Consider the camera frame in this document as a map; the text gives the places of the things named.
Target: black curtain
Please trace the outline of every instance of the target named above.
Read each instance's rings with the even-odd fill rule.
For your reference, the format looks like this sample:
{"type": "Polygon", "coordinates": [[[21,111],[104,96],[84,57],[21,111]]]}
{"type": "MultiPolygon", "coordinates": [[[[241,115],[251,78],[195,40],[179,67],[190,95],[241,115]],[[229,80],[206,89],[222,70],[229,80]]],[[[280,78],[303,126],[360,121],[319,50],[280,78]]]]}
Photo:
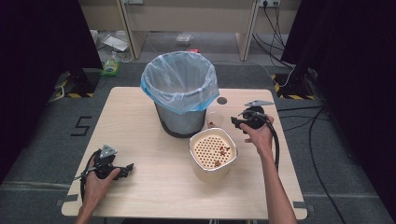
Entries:
{"type": "Polygon", "coordinates": [[[318,84],[352,154],[394,220],[395,8],[395,1],[303,0],[282,57],[318,72],[318,84]],[[323,15],[325,25],[317,27],[323,15]]]}
{"type": "Polygon", "coordinates": [[[2,181],[33,136],[59,75],[102,65],[77,0],[2,1],[0,32],[2,181]]]}

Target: honeycomb lid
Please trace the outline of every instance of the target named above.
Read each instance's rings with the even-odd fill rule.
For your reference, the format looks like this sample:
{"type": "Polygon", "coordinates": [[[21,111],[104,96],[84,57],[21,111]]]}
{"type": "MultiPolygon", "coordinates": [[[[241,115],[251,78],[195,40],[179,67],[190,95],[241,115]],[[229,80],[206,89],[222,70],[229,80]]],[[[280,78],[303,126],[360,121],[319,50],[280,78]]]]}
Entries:
{"type": "Polygon", "coordinates": [[[191,138],[190,153],[201,168],[210,171],[231,163],[238,151],[226,132],[220,128],[212,128],[191,138]]]}

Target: blue plastic bag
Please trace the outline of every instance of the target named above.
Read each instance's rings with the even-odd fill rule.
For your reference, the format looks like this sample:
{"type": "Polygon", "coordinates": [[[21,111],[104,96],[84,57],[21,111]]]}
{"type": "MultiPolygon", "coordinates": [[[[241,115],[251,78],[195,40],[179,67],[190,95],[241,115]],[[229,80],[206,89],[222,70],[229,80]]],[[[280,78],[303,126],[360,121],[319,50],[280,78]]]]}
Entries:
{"type": "Polygon", "coordinates": [[[187,51],[163,54],[148,63],[140,87],[156,104],[179,115],[204,111],[219,96],[213,64],[187,51]]]}

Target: gray bin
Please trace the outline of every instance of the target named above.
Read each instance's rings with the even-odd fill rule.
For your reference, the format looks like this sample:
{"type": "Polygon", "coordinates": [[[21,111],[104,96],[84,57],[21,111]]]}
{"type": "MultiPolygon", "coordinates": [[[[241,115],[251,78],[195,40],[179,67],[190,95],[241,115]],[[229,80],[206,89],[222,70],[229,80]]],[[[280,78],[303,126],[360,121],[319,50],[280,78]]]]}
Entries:
{"type": "Polygon", "coordinates": [[[202,130],[206,109],[219,96],[213,64],[187,51],[155,58],[146,66],[140,86],[154,101],[166,132],[180,138],[202,130]]]}

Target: hazard tape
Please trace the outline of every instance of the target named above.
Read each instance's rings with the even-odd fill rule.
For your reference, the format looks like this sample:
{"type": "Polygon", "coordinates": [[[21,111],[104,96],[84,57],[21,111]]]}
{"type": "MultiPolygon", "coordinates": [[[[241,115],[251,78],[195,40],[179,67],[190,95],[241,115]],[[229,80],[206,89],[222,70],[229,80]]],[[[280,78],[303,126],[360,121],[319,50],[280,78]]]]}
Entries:
{"type": "Polygon", "coordinates": [[[290,88],[288,88],[286,91],[286,88],[280,87],[277,83],[275,83],[275,91],[276,95],[279,98],[283,99],[292,99],[292,100],[315,100],[314,95],[309,92],[309,90],[306,90],[306,92],[302,93],[301,90],[297,90],[297,92],[290,93],[290,88]]]}
{"type": "MultiPolygon", "coordinates": [[[[65,87],[67,84],[68,78],[62,82],[61,86],[65,87]]],[[[55,94],[56,97],[59,97],[61,95],[60,92],[57,92],[55,94]]],[[[64,96],[70,97],[70,98],[87,98],[87,97],[93,97],[93,92],[65,92],[64,96]]]]}

